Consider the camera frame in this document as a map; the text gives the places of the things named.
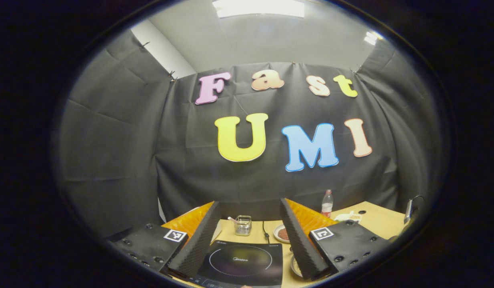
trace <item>white dish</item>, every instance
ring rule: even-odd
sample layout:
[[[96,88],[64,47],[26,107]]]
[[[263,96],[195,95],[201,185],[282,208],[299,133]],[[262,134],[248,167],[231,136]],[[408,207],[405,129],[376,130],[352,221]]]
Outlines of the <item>white dish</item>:
[[[285,227],[284,227],[284,225],[279,225],[279,226],[277,226],[277,227],[274,229],[274,237],[275,237],[277,240],[279,240],[280,242],[289,243],[289,240],[284,240],[284,239],[282,239],[281,237],[279,237],[279,236],[278,236],[278,232],[279,232],[280,230],[283,230],[284,228],[285,228]]]
[[[298,264],[296,263],[296,260],[295,260],[295,256],[293,255],[293,257],[291,257],[291,270],[293,271],[293,273],[299,275],[300,277],[303,278],[302,276],[302,272],[300,272],[300,267],[298,266]]]

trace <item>induction cooktop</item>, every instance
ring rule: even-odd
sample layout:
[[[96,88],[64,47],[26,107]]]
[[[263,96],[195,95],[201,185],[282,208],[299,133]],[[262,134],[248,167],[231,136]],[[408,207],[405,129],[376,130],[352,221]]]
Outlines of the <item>induction cooktop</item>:
[[[207,288],[279,288],[282,284],[282,244],[215,241],[190,281]]]

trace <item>cable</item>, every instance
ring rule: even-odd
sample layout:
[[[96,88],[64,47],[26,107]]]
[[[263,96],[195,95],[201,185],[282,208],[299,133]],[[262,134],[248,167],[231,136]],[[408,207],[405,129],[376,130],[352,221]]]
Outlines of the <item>cable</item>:
[[[417,195],[416,197],[412,198],[412,200],[416,199],[417,197],[421,197],[423,199],[423,201],[424,201],[424,197],[421,196],[421,195]]]
[[[265,231],[265,221],[263,221],[263,232],[265,232],[265,238],[268,241],[268,244],[270,244],[270,235]]]

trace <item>letter u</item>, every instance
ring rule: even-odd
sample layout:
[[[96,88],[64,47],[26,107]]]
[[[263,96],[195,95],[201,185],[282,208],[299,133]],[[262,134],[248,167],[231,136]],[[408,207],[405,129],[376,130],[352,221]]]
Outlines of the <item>letter u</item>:
[[[215,126],[218,127],[218,151],[229,161],[252,161],[265,151],[265,121],[268,115],[255,113],[247,115],[246,119],[252,123],[252,145],[249,148],[238,148],[236,145],[236,124],[240,122],[238,117],[223,117],[215,121]]]

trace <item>brown food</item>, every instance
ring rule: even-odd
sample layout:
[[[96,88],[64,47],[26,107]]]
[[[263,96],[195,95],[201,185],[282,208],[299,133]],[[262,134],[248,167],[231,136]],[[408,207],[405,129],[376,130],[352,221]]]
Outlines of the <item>brown food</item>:
[[[279,233],[278,233],[278,236],[280,237],[280,239],[284,239],[284,240],[289,241],[288,232],[286,231],[286,228],[280,229],[279,230]]]

